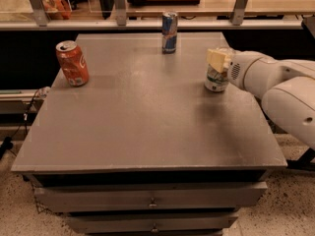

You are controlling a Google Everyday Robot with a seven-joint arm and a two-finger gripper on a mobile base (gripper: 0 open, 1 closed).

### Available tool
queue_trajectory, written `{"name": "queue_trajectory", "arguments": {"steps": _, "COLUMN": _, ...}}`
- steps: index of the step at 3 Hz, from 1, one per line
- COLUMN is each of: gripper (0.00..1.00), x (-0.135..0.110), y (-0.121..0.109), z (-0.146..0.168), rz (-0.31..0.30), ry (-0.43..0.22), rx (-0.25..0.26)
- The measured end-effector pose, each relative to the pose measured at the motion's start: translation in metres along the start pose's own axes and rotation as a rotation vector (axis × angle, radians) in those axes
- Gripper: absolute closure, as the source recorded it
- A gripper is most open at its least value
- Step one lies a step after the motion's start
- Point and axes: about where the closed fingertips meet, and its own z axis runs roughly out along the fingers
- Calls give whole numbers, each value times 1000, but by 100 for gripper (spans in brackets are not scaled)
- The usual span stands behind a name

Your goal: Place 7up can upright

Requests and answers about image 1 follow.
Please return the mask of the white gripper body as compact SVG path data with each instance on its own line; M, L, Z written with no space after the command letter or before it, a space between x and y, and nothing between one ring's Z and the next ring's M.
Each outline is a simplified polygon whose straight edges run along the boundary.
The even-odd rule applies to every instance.
M229 63L228 80L246 91L267 91L273 86L270 81L273 58L254 51L236 52Z

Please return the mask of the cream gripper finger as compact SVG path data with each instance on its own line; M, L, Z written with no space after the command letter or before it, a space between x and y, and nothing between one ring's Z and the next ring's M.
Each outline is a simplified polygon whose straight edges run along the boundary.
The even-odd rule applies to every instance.
M229 48L218 48L207 50L207 62L217 72L222 73L228 68L231 58L231 50Z

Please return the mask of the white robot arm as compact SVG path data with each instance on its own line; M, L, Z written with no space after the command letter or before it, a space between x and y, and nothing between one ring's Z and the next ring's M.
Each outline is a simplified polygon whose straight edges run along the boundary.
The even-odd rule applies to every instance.
M281 129L315 148L315 62L277 60L255 51L209 49L207 63L228 81L261 100Z

